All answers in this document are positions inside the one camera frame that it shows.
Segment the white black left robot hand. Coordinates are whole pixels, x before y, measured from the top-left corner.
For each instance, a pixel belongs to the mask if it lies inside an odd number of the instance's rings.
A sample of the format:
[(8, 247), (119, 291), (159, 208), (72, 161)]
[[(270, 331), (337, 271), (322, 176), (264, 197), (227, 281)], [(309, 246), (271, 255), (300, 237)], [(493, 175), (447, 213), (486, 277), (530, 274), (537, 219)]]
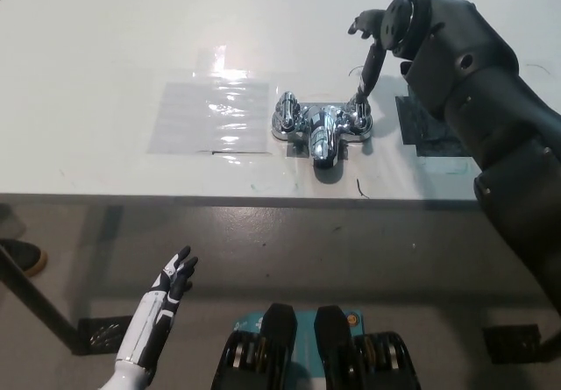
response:
[(189, 246), (177, 252), (143, 295), (117, 353), (118, 361), (148, 372), (156, 367), (181, 299), (192, 287), (190, 278), (198, 258), (190, 253)]

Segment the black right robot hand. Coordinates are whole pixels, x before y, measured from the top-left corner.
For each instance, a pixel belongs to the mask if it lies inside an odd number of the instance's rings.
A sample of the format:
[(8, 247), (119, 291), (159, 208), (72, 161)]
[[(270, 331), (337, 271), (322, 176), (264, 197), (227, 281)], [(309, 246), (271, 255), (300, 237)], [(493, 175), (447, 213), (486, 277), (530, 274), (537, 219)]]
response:
[(405, 37), (413, 16), (410, 0), (393, 0), (386, 10), (362, 11), (348, 29), (350, 35), (361, 33), (372, 39), (355, 95), (356, 103), (366, 103), (379, 80), (388, 50), (394, 50)]

